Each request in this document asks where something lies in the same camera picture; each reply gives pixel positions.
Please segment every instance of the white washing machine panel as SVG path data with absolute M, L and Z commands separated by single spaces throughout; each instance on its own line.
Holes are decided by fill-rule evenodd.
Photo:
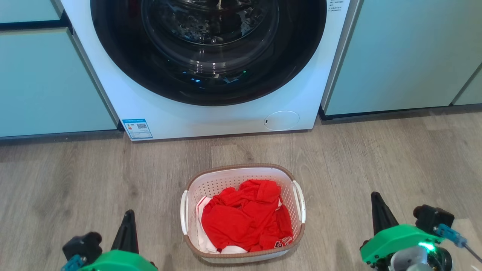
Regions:
M 173 101 L 134 82 L 116 66 L 100 43 L 90 1 L 62 0 L 62 4 L 124 128 L 129 133 L 131 125 L 127 123 L 136 127 L 140 124 L 141 135 L 135 134 L 139 131 L 132 132 L 132 127 L 129 133 L 132 141 L 138 141 L 313 128 L 349 0 L 327 0 L 321 42 L 308 64 L 291 81 L 259 99 L 218 107 Z

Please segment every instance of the clothes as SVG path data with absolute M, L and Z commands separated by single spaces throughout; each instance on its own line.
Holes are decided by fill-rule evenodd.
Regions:
M 202 227 L 217 248 L 235 245 L 254 252 L 293 240 L 281 187 L 270 180 L 247 180 L 238 191 L 227 188 L 204 207 Z
M 201 224 L 201 217 L 204 211 L 204 207 L 209 203 L 211 198 L 202 197 L 198 204 L 196 204 L 196 226 L 198 228 L 198 242 L 199 242 L 199 250 L 204 253 L 211 253 L 211 254 L 236 254 L 236 253 L 246 253 L 247 251 L 242 249 L 241 247 L 235 245 L 226 246 L 223 250 L 216 248 L 213 243 L 209 240 L 206 232 L 202 228 Z

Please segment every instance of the red clothing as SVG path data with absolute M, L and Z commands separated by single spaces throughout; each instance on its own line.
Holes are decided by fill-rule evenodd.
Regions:
M 281 187 L 247 180 L 238 191 L 224 189 L 206 205 L 201 222 L 218 249 L 236 245 L 253 252 L 287 245 L 293 239 L 290 214 L 279 207 Z

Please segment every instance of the wooden floor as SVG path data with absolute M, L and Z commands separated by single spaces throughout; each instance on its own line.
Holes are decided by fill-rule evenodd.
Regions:
M 161 271 L 368 271 L 359 247 L 373 235 L 370 192 L 400 223 L 429 204 L 482 254 L 482 113 L 317 122 L 310 132 L 131 143 L 128 138 L 30 140 L 0 146 L 0 270 L 53 271 L 74 235 L 110 249 L 123 213 L 136 212 L 140 254 Z M 305 237 L 280 259 L 215 268 L 183 241 L 180 197 L 197 172 L 237 163 L 289 169 L 306 198 Z M 446 244 L 456 270 L 482 270 Z

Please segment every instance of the glowing led light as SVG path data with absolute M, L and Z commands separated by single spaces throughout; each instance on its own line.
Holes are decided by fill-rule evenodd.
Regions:
M 435 246 L 430 244 L 430 243 L 420 242 L 420 243 L 418 243 L 418 245 L 426 248 L 428 251 L 434 251 L 435 250 Z

